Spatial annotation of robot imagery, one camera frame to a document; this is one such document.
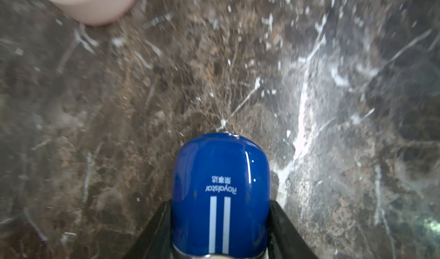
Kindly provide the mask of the blue electric shaver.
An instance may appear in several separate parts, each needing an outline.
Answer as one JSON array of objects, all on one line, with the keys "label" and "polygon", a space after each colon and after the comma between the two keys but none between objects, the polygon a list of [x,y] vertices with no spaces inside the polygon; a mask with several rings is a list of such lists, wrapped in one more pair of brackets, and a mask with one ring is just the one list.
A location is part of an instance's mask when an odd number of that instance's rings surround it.
[{"label": "blue electric shaver", "polygon": [[179,150],[173,170],[171,242],[182,259],[259,259],[268,246],[270,169],[243,136],[199,136]]}]

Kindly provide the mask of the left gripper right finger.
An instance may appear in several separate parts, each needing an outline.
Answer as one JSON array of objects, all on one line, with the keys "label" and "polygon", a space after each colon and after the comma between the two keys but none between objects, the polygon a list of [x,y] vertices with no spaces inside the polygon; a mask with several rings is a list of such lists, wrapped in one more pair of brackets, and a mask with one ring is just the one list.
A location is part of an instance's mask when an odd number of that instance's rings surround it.
[{"label": "left gripper right finger", "polygon": [[270,201],[268,228],[270,259],[318,259],[277,201]]}]

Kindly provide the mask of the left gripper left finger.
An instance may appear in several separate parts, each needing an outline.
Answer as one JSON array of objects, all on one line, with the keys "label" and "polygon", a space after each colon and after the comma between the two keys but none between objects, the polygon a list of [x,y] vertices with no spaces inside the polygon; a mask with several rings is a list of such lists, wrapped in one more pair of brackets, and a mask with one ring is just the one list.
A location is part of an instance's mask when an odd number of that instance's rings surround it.
[{"label": "left gripper left finger", "polygon": [[171,201],[160,204],[124,259],[170,259]]}]

